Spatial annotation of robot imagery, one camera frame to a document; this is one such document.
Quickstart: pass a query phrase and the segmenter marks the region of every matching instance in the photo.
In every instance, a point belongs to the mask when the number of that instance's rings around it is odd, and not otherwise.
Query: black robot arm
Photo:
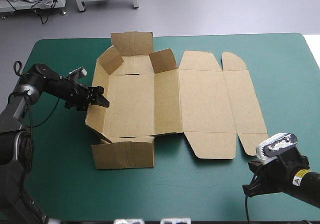
[[[65,100],[65,107],[87,110],[88,105],[109,107],[103,97],[104,89],[86,87],[77,82],[87,72],[83,67],[61,77],[45,64],[35,64],[28,72],[16,71],[21,63],[15,63],[15,72],[20,76],[18,85],[8,99],[8,105],[0,114],[0,211],[14,224],[59,224],[39,208],[24,189],[25,177],[32,169],[34,144],[30,106],[43,92]],[[24,125],[29,111],[30,126]]]
[[[310,170],[297,143],[294,134],[280,133],[257,146],[259,160],[249,162],[256,179],[243,185],[246,196],[283,192],[320,208],[320,174]]]

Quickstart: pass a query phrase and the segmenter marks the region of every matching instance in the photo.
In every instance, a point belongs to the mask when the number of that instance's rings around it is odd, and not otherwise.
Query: green table
[[[172,48],[180,62],[185,50],[223,51],[247,63],[268,132],[293,132],[311,168],[320,172],[320,72],[300,34],[156,37],[156,50]],[[43,62],[61,75],[84,66],[90,85],[96,58],[109,38],[40,40],[27,68]],[[34,105],[35,123],[48,115],[56,98],[43,94]],[[245,220],[242,184],[252,173],[240,143],[233,160],[195,157],[183,134],[157,137],[155,168],[95,170],[91,144],[99,139],[85,126],[85,112],[64,109],[35,129],[35,157],[27,188],[51,216],[63,220],[190,217],[193,220]],[[252,220],[319,220],[318,209],[285,194],[249,199]]]

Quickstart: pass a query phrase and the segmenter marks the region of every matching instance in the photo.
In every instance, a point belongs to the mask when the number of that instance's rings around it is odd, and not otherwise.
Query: wire
[[[15,10],[15,11],[17,11],[17,9],[12,5],[12,3],[9,1],[9,0],[6,0],[9,4],[10,4],[10,6]]]
[[[33,128],[37,128],[37,127],[41,126],[43,123],[45,123],[45,122],[51,117],[51,115],[55,112],[55,110],[56,110],[56,108],[57,108],[57,106],[58,106],[59,101],[60,101],[60,98],[58,98],[57,102],[55,103],[55,106],[54,106],[53,110],[52,110],[52,111],[50,112],[50,114],[46,117],[46,119],[44,119],[41,123],[33,126]]]
[[[53,11],[53,9],[54,9],[55,6],[56,6],[56,1],[57,1],[57,0],[54,0],[53,4],[51,5],[51,8],[50,8],[50,10],[49,10],[49,12],[48,12],[48,15],[46,16],[47,18],[45,19],[45,21],[44,21],[44,18],[41,16],[41,14],[38,13],[36,10],[33,9],[33,6],[34,6],[34,5],[31,7],[31,9],[35,12],[35,14],[40,18],[41,24],[46,24],[46,23],[48,22],[49,16],[53,14],[52,11]]]
[[[251,182],[249,184],[249,187],[252,188],[252,186],[262,177],[262,175],[264,174],[264,172],[256,179],[258,172],[260,171],[260,169],[263,167],[263,165],[259,166],[258,169],[256,170],[256,172],[254,173]],[[244,207],[245,207],[245,215],[246,215],[246,220],[248,222],[248,224],[251,224],[250,221],[250,216],[249,216],[249,209],[248,209],[248,195],[245,195],[245,200],[244,200]]]

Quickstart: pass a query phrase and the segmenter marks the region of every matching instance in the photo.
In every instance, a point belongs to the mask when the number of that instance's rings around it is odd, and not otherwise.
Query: cardboard panel
[[[268,138],[255,88],[245,62],[230,52],[225,52],[222,55],[223,74],[236,130],[245,152],[254,155],[256,153],[255,143],[258,144],[259,140]]]
[[[179,69],[222,72],[214,54],[201,51],[185,51]]]
[[[92,145],[95,167],[97,169],[153,168],[155,165],[154,139],[148,138],[146,141],[134,139]]]
[[[138,137],[155,131],[154,74],[111,76],[103,132],[107,137]]]
[[[124,61],[114,46],[108,48],[98,60],[108,74],[112,74]]]
[[[112,33],[111,40],[122,56],[149,55],[154,51],[151,32]]]
[[[179,70],[185,132],[235,133],[222,72]]]
[[[154,134],[181,133],[178,70],[157,73],[154,78]]]
[[[236,133],[184,132],[198,158],[233,159],[236,156]]]
[[[262,143],[264,140],[268,139],[269,136],[267,133],[249,133],[239,134],[239,138],[245,153],[251,156],[256,156],[256,146]]]
[[[224,71],[235,71],[235,70],[247,70],[247,65],[243,61],[242,58],[237,56],[231,52],[223,52],[222,54],[223,59],[223,70]]]
[[[104,68],[100,65],[99,61],[96,62],[95,71],[93,76],[92,86],[102,86],[104,87],[104,97],[108,96],[108,86],[109,86],[109,75],[104,70]],[[85,124],[87,124],[92,129],[102,133],[104,122],[105,122],[105,114],[107,109],[100,106],[89,106],[87,113]]]
[[[124,56],[122,65],[111,76],[154,73],[149,56]]]
[[[224,71],[223,73],[237,133],[267,133],[249,71]]]
[[[154,73],[177,69],[176,59],[172,50],[165,49],[149,54]]]

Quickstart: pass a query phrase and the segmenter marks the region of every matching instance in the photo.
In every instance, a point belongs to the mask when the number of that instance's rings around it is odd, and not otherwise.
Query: cardboard box
[[[152,33],[111,34],[98,59],[93,86],[104,87],[110,108],[90,106],[86,124],[104,141],[93,145],[97,169],[155,164],[154,137],[184,133],[199,158],[232,159],[237,134],[244,150],[268,138],[245,62],[186,51],[176,64],[171,49],[154,52]]]

